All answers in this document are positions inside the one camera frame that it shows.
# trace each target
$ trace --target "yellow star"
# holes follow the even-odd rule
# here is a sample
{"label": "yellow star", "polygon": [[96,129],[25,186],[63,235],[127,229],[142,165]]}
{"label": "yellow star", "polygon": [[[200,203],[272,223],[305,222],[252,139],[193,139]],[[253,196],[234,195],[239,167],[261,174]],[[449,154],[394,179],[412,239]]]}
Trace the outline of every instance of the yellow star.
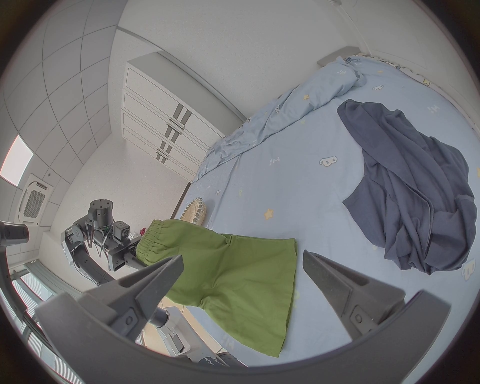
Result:
{"label": "yellow star", "polygon": [[267,211],[264,213],[265,220],[271,219],[273,217],[273,209],[267,209]]}

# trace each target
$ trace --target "ceiling light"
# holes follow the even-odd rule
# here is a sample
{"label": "ceiling light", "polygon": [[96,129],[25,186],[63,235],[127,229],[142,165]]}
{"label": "ceiling light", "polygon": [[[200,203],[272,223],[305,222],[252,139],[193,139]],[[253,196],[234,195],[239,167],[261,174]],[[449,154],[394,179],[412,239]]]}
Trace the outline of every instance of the ceiling light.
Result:
{"label": "ceiling light", "polygon": [[20,182],[20,179],[25,172],[25,168],[27,168],[32,156],[33,152],[24,143],[22,138],[17,135],[8,151],[5,161],[3,162],[0,176],[18,187],[18,183]]}

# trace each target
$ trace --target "white dresser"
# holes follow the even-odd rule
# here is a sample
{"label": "white dresser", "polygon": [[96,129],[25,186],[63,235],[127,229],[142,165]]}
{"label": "white dresser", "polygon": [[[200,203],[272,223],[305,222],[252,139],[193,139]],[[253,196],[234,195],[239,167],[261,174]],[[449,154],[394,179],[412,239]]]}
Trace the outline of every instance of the white dresser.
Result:
{"label": "white dresser", "polygon": [[158,53],[127,62],[123,138],[186,180],[193,180],[208,148],[241,123],[212,93]]}

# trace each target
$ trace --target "ceiling air conditioner vent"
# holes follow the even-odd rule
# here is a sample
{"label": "ceiling air conditioner vent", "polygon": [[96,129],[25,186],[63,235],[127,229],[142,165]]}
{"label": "ceiling air conditioner vent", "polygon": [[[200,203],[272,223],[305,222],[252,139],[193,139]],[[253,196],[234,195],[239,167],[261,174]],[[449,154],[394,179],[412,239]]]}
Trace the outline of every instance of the ceiling air conditioner vent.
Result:
{"label": "ceiling air conditioner vent", "polygon": [[40,221],[47,206],[48,199],[53,192],[51,185],[45,184],[34,175],[28,177],[25,189],[17,207],[16,223],[40,225]]}

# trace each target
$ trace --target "bed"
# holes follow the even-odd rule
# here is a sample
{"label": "bed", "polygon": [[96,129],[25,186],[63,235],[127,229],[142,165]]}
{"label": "bed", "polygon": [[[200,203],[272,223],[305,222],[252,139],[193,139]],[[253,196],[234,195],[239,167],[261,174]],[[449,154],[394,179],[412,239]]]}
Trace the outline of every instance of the bed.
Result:
{"label": "bed", "polygon": [[425,289],[451,304],[435,343],[405,381],[414,382],[443,353],[474,303],[480,288],[479,274],[474,273],[480,240],[473,243],[463,267],[455,271],[429,276],[416,269],[402,271],[385,260],[384,249],[365,238],[342,204],[362,179],[364,162],[360,146],[336,109],[345,100],[353,99],[379,102],[390,110],[403,111],[418,131],[462,152],[469,165],[468,182],[474,194],[480,192],[479,138],[462,114],[430,89],[428,82],[419,83],[378,60],[352,57],[346,61],[361,73],[359,86],[340,92],[263,142],[254,143],[240,155],[226,158],[209,170],[191,185],[176,217],[180,218],[191,200],[202,197],[207,206],[204,227],[220,233],[297,239],[293,309],[279,358],[243,346],[203,310],[189,309],[224,348],[248,366],[302,360],[349,343],[351,339],[334,310],[303,271],[301,255],[307,249],[402,288],[406,301]]}

